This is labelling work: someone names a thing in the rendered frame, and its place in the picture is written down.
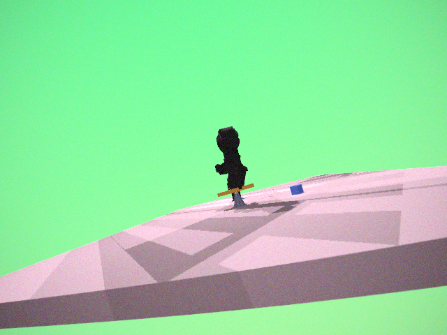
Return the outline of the blue block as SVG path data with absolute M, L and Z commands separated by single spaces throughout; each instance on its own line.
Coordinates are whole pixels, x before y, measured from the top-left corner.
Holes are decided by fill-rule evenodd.
M 302 187 L 302 184 L 294 185 L 290 187 L 292 195 L 299 195 L 301 193 L 304 193 L 304 189 Z

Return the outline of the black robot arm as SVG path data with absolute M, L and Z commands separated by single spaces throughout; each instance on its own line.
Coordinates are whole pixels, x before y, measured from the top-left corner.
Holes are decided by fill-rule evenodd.
M 238 132 L 232 126 L 221 128 L 218 131 L 218 135 L 216 138 L 217 146 L 222 151 L 224 157 L 224 162 L 221 165 L 220 164 L 215 165 L 216 172 L 218 172 L 220 175 L 224 174 L 223 169 L 224 167 L 228 166 L 226 156 L 228 154 L 238 152 L 237 148 L 239 147 L 240 144 L 240 139 L 238 136 L 239 136 Z M 238 188 L 237 184 L 235 183 L 232 177 L 228 176 L 227 182 L 228 182 L 227 183 L 228 190 Z

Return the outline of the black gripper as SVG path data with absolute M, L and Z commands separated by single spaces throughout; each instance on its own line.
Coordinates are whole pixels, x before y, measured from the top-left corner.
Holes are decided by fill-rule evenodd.
M 246 171 L 248 171 L 248 169 L 242 164 L 240 158 L 241 155 L 239 155 L 239 152 L 228 154 L 226 156 L 228 166 L 224 167 L 223 173 L 231 173 L 228 176 L 234 179 L 239 189 L 242 189 L 242 187 L 244 186 Z

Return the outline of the orange bar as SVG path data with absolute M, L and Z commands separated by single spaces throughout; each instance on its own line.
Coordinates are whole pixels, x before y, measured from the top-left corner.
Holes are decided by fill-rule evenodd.
M 218 195 L 218 197 L 221 197 L 221 196 L 224 196 L 224 195 L 228 195 L 228 194 L 231 194 L 231 193 L 236 193 L 238 191 L 243 191 L 243 190 L 246 190 L 248 188 L 253 188 L 253 187 L 254 187 L 254 183 L 245 185 L 245 186 L 242 187 L 242 189 L 234 188 L 234 189 L 231 189 L 231 190 L 228 190 L 228 191 L 217 193 L 217 195 Z

